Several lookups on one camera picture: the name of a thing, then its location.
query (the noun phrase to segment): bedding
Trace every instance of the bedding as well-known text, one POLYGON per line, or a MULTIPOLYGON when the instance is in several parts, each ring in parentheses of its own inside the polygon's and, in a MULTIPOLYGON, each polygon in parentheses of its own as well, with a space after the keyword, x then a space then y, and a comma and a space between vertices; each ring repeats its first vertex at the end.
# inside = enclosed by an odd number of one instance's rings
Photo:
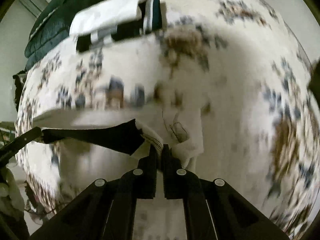
POLYGON ((71 22, 77 12, 103 0, 52 0, 41 13, 30 33, 25 49, 29 70, 51 49, 69 36, 71 22))
MULTIPOLYGON (((160 2, 167 22, 160 31, 81 54, 70 36, 37 62, 23 88, 17 135, 56 111, 64 118, 47 125, 144 118, 171 147, 189 143, 190 155, 177 151, 187 169, 225 179, 298 239, 320 183, 320 112, 299 42, 262 0, 160 2), (177 113, 194 121, 177 122, 177 113)), ((31 142, 16 159, 41 204, 55 211, 96 178, 119 178, 137 164, 71 139, 31 142)), ((153 201, 137 202, 133 239, 186 239, 182 202, 166 201, 160 188, 153 201)))

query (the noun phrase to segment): dark green pillow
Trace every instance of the dark green pillow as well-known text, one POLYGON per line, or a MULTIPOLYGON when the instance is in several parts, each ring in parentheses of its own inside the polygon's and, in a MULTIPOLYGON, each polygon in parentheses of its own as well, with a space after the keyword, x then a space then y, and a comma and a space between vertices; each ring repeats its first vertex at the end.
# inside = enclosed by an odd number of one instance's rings
POLYGON ((58 36, 64 37, 58 34, 62 31, 65 32, 66 30, 70 30, 72 20, 79 11, 101 1, 103 0, 63 0, 63 3, 56 7, 54 13, 45 20, 44 24, 41 25, 34 36, 29 40, 25 49, 25 56, 29 58, 31 55, 36 55, 36 57, 33 57, 32 60, 28 61, 26 70, 29 69, 31 65, 41 60, 55 47, 51 45, 57 43, 58 36))
MULTIPOLYGON (((44 24, 44 22, 47 20, 46 18, 48 16, 50 16, 50 14, 55 11, 59 6, 61 6, 66 0, 51 0, 50 3, 47 5, 47 7, 42 11, 42 13, 39 15, 39 17, 37 18, 35 24, 33 25, 30 35, 29 35, 29 39, 30 37, 35 33, 35 31, 37 30, 37 28, 39 28, 42 24, 44 24)), ((26 49, 25 50, 25 56, 26 57, 30 57, 30 55, 32 54, 32 52, 30 51, 30 49, 26 49)))

